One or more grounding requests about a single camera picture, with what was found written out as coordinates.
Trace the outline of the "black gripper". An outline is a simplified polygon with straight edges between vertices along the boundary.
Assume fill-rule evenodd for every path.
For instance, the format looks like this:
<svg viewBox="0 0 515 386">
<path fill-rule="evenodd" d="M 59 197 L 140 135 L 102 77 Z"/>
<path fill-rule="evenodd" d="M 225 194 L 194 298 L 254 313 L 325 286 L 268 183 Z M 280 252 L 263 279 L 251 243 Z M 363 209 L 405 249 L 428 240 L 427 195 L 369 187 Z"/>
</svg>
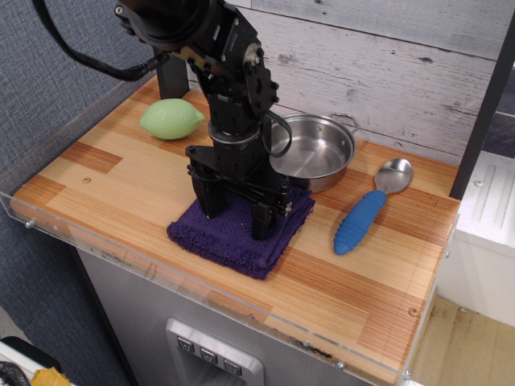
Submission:
<svg viewBox="0 0 515 386">
<path fill-rule="evenodd" d="M 247 199 L 252 206 L 252 236 L 264 240 L 277 216 L 291 211 L 289 179 L 270 165 L 271 136 L 259 134 L 246 143 L 191 145 L 188 173 L 207 218 L 217 217 L 228 205 L 226 192 Z"/>
</svg>

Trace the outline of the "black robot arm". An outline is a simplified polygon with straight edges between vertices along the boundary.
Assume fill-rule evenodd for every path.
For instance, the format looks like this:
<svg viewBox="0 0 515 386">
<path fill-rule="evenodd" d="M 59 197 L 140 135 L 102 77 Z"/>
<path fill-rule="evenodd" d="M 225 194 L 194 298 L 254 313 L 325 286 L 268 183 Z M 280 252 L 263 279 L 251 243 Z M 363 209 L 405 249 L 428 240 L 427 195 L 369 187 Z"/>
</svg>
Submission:
<svg viewBox="0 0 515 386">
<path fill-rule="evenodd" d="M 289 179 L 274 171 L 272 130 L 289 124 L 271 107 L 278 84 L 264 63 L 258 33 L 224 1 L 120 1 L 122 25 L 161 56 L 187 62 L 207 99 L 211 146 L 188 146 L 188 173 L 204 214 L 217 216 L 228 192 L 250 201 L 252 233 L 263 240 L 290 212 Z"/>
</svg>

